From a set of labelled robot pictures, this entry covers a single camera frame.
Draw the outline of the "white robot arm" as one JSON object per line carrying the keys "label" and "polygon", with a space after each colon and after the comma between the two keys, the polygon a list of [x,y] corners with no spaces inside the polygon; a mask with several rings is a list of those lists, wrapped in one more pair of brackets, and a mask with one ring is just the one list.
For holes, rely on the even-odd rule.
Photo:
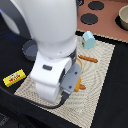
{"label": "white robot arm", "polygon": [[7,26],[38,46],[30,77],[40,98],[54,103],[76,59],[76,0],[0,0]]}

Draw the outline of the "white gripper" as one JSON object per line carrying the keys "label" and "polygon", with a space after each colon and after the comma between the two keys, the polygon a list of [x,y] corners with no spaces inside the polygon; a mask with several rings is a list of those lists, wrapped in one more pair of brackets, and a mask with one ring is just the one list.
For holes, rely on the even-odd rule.
{"label": "white gripper", "polygon": [[65,75],[61,83],[61,88],[64,92],[68,94],[74,92],[80,73],[81,73],[80,66],[77,63],[74,63],[67,72],[67,74]]}

